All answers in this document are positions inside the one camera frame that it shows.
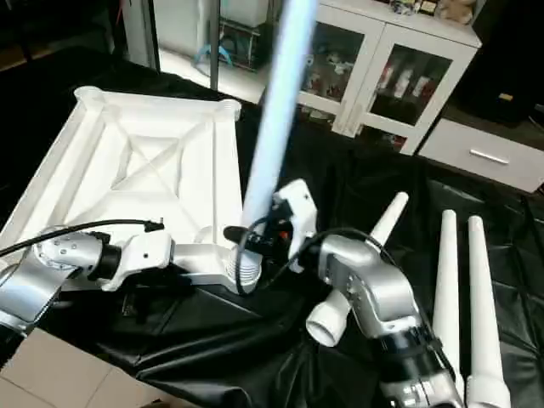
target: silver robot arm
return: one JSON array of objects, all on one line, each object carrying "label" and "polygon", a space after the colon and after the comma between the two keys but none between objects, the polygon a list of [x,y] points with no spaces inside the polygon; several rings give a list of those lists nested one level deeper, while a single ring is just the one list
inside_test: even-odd
[{"label": "silver robot arm", "polygon": [[25,250],[20,262],[0,271],[0,367],[70,279],[112,292],[128,276],[170,263],[173,240],[164,230],[135,235],[121,245],[110,245],[106,237],[72,232],[39,242]]},{"label": "silver robot arm", "polygon": [[410,282],[369,243],[327,236],[318,275],[350,302],[380,365],[380,388],[392,408],[463,407],[449,363],[423,321]]}]

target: glass door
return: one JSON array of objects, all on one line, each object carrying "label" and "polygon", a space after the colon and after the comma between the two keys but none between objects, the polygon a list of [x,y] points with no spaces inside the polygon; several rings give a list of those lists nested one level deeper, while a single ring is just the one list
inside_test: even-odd
[{"label": "glass door", "polygon": [[476,48],[387,25],[345,129],[370,126],[406,138],[410,154],[430,128]]},{"label": "glass door", "polygon": [[320,5],[299,114],[341,133],[365,78],[384,24]]}]

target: bottle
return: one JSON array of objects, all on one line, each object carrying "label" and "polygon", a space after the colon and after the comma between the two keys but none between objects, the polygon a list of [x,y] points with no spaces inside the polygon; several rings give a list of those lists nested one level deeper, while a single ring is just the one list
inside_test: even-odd
[{"label": "bottle", "polygon": [[410,85],[410,80],[413,73],[414,73],[413,65],[406,67],[400,73],[399,79],[397,80],[397,83],[395,83],[394,85],[393,96],[396,99],[402,99],[402,97],[405,96],[406,89],[408,88],[408,85]]}]

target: black plastic sheet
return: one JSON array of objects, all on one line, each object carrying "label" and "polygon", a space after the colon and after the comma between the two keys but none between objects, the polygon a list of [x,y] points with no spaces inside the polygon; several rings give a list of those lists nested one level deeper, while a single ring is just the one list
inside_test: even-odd
[{"label": "black plastic sheet", "polygon": [[[107,55],[69,50],[0,75],[4,138],[3,222],[75,104],[73,90],[222,99],[179,77]],[[243,104],[236,123],[242,190],[261,111]],[[470,215],[484,219],[504,375],[514,407],[544,406],[544,207],[512,191],[437,168],[417,157],[367,151],[357,141],[295,123],[280,184],[303,178],[320,210],[320,230],[370,230],[397,191],[410,200],[387,247],[432,315],[441,212],[457,212],[462,372],[470,372],[468,237]],[[329,288],[312,271],[284,276],[240,298],[219,286],[190,287],[168,272],[140,276],[119,292],[63,294],[42,327],[130,375],[205,407],[373,406],[378,367],[350,316],[336,348],[312,341],[309,311]],[[135,313],[123,315],[127,301]]]}]

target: white pipe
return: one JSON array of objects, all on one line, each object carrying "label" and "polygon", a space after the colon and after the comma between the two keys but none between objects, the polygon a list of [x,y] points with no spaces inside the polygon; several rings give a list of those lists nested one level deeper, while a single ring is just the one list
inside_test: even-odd
[{"label": "white pipe", "polygon": [[[242,224],[245,226],[269,212],[297,107],[317,6],[317,0],[288,0],[285,4],[244,200]],[[241,257],[242,284],[256,284],[260,264],[260,255],[244,252]]]},{"label": "white pipe", "polygon": [[465,384],[459,370],[457,217],[452,210],[442,212],[439,266],[434,294],[433,331],[442,342],[444,354],[456,375],[457,392],[463,399]]},{"label": "white pipe", "polygon": [[371,237],[382,244],[382,246],[388,241],[391,231],[393,231],[394,226],[399,221],[400,214],[405,209],[407,202],[408,195],[404,191],[397,193],[383,215],[378,219],[376,225],[374,225]]},{"label": "white pipe", "polygon": [[[387,242],[407,202],[408,195],[405,192],[398,193],[372,229],[371,236],[380,244],[385,245]],[[348,299],[339,290],[333,289],[327,299],[315,306],[309,314],[306,330],[316,342],[334,347],[342,338],[350,310]]]},{"label": "white pipe", "polygon": [[472,373],[467,380],[467,405],[510,407],[502,376],[501,348],[482,218],[468,219],[470,257],[470,327]]}]

